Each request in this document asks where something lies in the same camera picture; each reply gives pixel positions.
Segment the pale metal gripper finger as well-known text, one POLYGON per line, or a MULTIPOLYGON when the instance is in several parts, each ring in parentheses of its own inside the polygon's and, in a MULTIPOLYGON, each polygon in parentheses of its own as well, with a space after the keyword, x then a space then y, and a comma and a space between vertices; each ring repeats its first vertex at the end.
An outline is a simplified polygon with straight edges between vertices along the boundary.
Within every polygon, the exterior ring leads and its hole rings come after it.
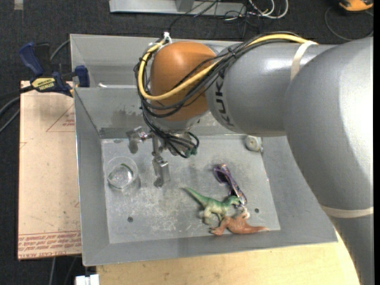
POLYGON ((155 156, 152 163, 156 175, 154 186, 157 188, 161 188, 163 185, 169 183, 171 180, 169 172, 169 163, 162 156, 155 156))
POLYGON ((144 131, 141 126, 138 126, 132 130, 126 131, 126 137, 128 138, 128 148, 132 154, 136 154, 138 151, 138 144, 143 141, 144 131))

